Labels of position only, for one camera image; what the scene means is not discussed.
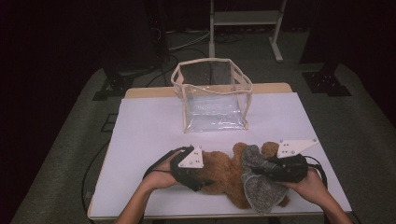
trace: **white table surface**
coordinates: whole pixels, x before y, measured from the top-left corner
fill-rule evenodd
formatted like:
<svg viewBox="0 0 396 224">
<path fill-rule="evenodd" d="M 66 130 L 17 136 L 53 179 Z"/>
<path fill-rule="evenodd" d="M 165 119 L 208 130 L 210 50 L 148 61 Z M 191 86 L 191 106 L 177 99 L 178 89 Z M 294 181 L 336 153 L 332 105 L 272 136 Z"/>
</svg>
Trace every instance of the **white table surface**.
<svg viewBox="0 0 396 224">
<path fill-rule="evenodd" d="M 295 92 L 253 94 L 247 113 L 248 130 L 183 133 L 182 103 L 176 97 L 123 99 L 111 143 L 96 184 L 88 216 L 114 218 L 122 211 L 152 163 L 168 151 L 189 145 L 206 151 L 233 155 L 233 145 L 245 142 L 259 147 L 280 139 L 318 138 Z M 329 191 L 346 212 L 347 197 L 321 144 L 302 153 L 320 161 L 328 177 Z M 321 213 L 321 209 L 297 193 L 289 191 L 290 203 L 274 207 L 278 216 Z M 145 216 L 175 217 L 251 217 L 252 209 L 238 209 L 225 195 L 206 195 L 184 186 L 159 189 L 151 194 Z"/>
</svg>

